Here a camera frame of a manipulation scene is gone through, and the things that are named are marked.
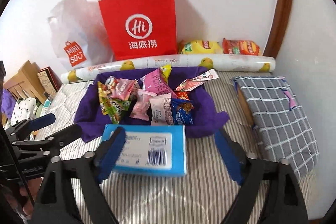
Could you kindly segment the person's left hand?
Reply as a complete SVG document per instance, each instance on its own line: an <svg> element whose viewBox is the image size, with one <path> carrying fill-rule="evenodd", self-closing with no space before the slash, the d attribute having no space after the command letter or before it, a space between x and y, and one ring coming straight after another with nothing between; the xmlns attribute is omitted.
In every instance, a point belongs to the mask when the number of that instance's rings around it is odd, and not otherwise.
<svg viewBox="0 0 336 224"><path fill-rule="evenodd" d="M34 206L31 203L31 200L29 198L29 194L33 198L33 201L35 201L36 198L37 198L38 191L39 191L39 188L41 186L42 180L43 179L41 177L40 178L35 178L35 179L32 179L32 180L28 180L27 187L29 189L29 192L26 191L26 188L24 186L22 186L20 188L21 196L28 198L27 202L25 203L24 206L22 206L22 208L23 208L23 212L25 213L25 215L29 218L31 217L31 215L34 211Z"/></svg>

